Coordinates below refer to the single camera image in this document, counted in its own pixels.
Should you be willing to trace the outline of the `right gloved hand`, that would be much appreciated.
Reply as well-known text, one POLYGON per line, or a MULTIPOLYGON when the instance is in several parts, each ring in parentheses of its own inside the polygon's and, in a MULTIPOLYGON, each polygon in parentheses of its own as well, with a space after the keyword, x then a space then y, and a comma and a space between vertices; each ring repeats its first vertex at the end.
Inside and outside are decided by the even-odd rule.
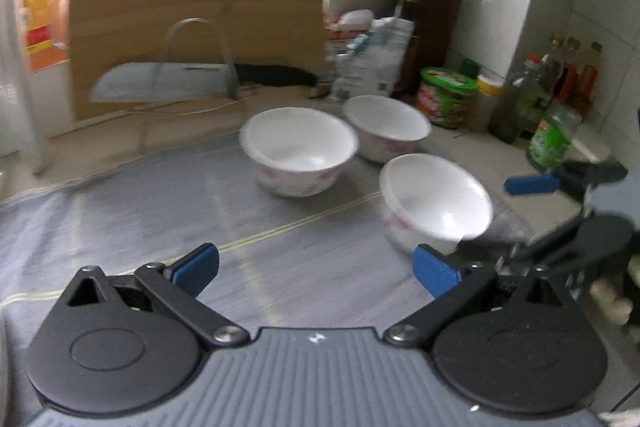
POLYGON ((603 277, 589 288, 589 295, 608 323, 639 344, 639 256, 630 258, 626 270, 614 280, 603 277))

